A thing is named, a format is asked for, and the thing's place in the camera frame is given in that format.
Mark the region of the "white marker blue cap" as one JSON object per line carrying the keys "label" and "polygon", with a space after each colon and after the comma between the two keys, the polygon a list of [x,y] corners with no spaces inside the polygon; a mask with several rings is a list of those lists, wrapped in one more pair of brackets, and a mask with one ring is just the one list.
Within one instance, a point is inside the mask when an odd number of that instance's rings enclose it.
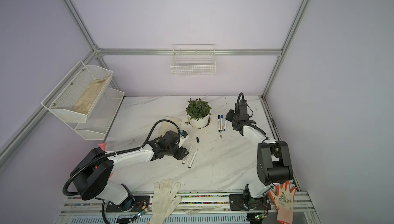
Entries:
{"label": "white marker blue cap", "polygon": [[223,131],[223,128],[224,128],[224,116],[223,116],[223,114],[220,117],[220,125],[221,125],[220,131]]}

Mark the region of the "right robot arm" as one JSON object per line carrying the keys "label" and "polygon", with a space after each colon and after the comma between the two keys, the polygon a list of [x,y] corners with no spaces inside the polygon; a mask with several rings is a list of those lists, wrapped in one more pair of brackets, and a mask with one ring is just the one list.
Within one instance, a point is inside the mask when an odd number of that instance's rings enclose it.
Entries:
{"label": "right robot arm", "polygon": [[280,188],[292,190],[293,169],[289,146],[284,141],[269,138],[248,114],[251,108],[243,93],[238,95],[235,108],[229,110],[226,121],[231,122],[233,130],[240,133],[257,146],[257,176],[248,183],[242,195],[230,195],[232,208],[245,211],[270,209],[269,192],[276,193]]}

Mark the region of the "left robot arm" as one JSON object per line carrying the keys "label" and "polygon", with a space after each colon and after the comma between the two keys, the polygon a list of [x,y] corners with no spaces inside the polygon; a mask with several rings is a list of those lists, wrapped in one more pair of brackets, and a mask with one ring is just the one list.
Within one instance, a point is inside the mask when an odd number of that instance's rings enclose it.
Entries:
{"label": "left robot arm", "polygon": [[144,147],[123,151],[103,151],[94,148],[71,172],[63,186],[65,196],[80,196],[82,200],[106,200],[121,206],[134,201],[124,184],[117,185],[110,177],[117,170],[143,162],[151,162],[165,156],[182,161],[188,154],[183,143],[188,139],[186,131],[168,131],[165,135],[148,141]]}

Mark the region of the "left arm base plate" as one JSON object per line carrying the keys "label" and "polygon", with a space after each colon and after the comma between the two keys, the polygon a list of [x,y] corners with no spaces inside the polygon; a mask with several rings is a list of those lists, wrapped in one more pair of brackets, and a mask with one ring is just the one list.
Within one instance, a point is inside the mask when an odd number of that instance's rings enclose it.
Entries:
{"label": "left arm base plate", "polygon": [[143,207],[148,207],[150,202],[150,196],[148,195],[137,195],[133,197],[127,197],[122,203],[116,205],[109,202],[106,207],[108,213],[120,213],[120,212],[133,212],[137,213],[142,211]]}

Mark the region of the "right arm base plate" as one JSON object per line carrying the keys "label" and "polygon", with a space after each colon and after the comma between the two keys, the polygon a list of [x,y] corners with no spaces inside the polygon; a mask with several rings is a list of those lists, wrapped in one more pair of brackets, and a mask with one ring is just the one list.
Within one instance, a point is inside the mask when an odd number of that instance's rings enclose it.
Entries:
{"label": "right arm base plate", "polygon": [[231,194],[229,195],[229,204],[232,211],[271,210],[268,196],[252,198],[243,194]]}

